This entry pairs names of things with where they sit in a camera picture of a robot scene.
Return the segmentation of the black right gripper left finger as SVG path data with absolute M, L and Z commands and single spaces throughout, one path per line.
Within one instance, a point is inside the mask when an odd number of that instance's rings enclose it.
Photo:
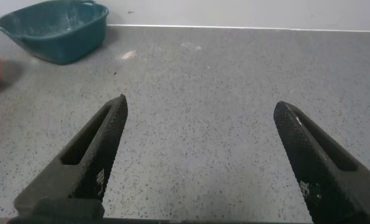
M 103 200 L 128 116 L 125 95 L 106 102 L 15 198 L 18 214 L 43 199 Z

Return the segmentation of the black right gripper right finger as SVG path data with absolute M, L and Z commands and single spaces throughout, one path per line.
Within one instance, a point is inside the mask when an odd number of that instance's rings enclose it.
M 296 106 L 273 118 L 314 223 L 370 223 L 370 170 Z

